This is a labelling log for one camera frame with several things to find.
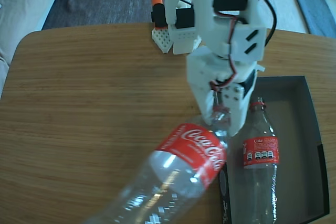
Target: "plastic bottle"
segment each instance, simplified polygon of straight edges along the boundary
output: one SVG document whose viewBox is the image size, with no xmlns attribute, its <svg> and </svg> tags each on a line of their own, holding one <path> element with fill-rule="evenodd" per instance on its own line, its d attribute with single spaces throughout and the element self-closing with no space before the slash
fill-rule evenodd
<svg viewBox="0 0 336 224">
<path fill-rule="evenodd" d="M 229 169 L 233 223 L 276 223 L 278 138 L 266 114 L 263 98 L 251 102 L 249 118 L 237 137 L 241 147 L 233 147 L 233 152 L 228 154 L 228 167 L 231 163 L 233 166 Z M 232 139 L 229 148 L 237 145 L 236 140 Z"/>
<path fill-rule="evenodd" d="M 212 122 L 198 116 L 177 127 L 117 199 L 85 224 L 162 224 L 186 212 L 226 162 L 229 111 L 217 107 Z"/>
</svg>

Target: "open box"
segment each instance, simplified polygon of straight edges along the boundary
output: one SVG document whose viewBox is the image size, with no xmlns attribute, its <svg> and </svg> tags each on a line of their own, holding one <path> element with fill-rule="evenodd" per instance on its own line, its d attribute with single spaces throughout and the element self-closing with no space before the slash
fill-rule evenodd
<svg viewBox="0 0 336 224">
<path fill-rule="evenodd" d="M 304 224 L 327 215 L 326 162 L 305 77 L 260 77 L 252 96 L 265 99 L 267 114 L 279 137 L 277 224 Z M 230 202 L 246 200 L 233 195 L 235 183 L 230 181 L 225 166 L 219 177 L 224 224 L 235 224 Z"/>
</svg>

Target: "red label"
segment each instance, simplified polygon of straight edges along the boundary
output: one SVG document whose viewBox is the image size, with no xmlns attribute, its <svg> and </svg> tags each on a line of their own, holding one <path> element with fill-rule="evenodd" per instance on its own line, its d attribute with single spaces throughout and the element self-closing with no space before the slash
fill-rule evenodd
<svg viewBox="0 0 336 224">
<path fill-rule="evenodd" d="M 199 174 L 205 188 L 226 162 L 226 151 L 217 136 L 190 123 L 177 127 L 156 150 L 170 152 L 187 162 Z"/>
<path fill-rule="evenodd" d="M 279 164 L 279 147 L 276 136 L 260 136 L 244 141 L 244 166 Z"/>
</svg>

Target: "red wire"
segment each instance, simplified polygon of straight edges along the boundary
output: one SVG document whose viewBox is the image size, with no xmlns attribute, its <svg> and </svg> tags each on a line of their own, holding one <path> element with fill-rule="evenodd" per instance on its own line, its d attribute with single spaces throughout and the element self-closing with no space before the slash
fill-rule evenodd
<svg viewBox="0 0 336 224">
<path fill-rule="evenodd" d="M 233 33 L 235 31 L 235 27 L 236 27 L 236 24 L 237 24 L 237 21 L 238 21 L 238 17 L 236 15 L 224 14 L 224 13 L 220 13 L 220 12 L 216 12 L 216 15 L 221 16 L 221 17 L 231 18 L 230 32 L 229 32 L 228 42 L 227 42 L 229 45 L 231 45 L 231 40 L 232 40 L 232 37 L 233 37 Z M 231 53 L 229 53 L 228 58 L 229 58 L 229 64 L 230 64 L 230 67 L 231 67 L 231 70 L 232 70 L 233 73 L 229 77 L 229 79 L 227 79 L 226 81 L 224 81 L 221 84 L 218 84 L 216 81 L 211 81 L 210 82 L 211 88 L 216 92 L 220 91 L 221 88 L 223 88 L 223 87 L 229 85 L 231 82 L 233 82 L 233 80 L 237 76 L 237 69 L 236 69 L 234 61 L 232 60 Z"/>
<path fill-rule="evenodd" d="M 238 18 L 236 16 L 234 16 L 232 19 L 231 19 L 231 22 L 230 22 L 230 32 L 229 32 L 229 36 L 228 36 L 228 44 L 231 45 L 231 40 L 232 40 L 232 37 L 233 37 L 233 33 L 235 31 L 235 27 L 236 27 L 236 24 L 237 24 L 237 21 L 238 21 Z M 228 55 L 229 57 L 229 63 L 230 63 L 230 67 L 231 67 L 231 70 L 232 70 L 232 74 L 230 76 L 229 79 L 225 80 L 223 83 L 221 84 L 218 84 L 217 82 L 215 81 L 211 81 L 210 82 L 210 87 L 218 92 L 221 90 L 221 88 L 229 85 L 231 82 L 233 82 L 233 80 L 236 78 L 237 76 L 237 70 L 236 70 L 236 66 L 235 66 L 235 63 L 234 61 L 232 60 L 232 57 L 231 57 L 231 53 L 229 53 Z"/>
</svg>

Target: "tabletop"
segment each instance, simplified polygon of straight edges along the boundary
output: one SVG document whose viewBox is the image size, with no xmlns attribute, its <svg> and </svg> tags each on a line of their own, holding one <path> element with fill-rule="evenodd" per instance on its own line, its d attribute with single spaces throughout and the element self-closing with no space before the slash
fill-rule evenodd
<svg viewBox="0 0 336 224">
<path fill-rule="evenodd" d="M 80 223 L 112 200 L 178 124 L 198 114 L 185 57 L 152 24 L 44 30 L 19 44 L 0 102 L 0 223 Z M 307 78 L 336 222 L 336 41 L 276 31 L 261 76 Z M 179 223 L 220 223 L 218 183 Z"/>
</svg>

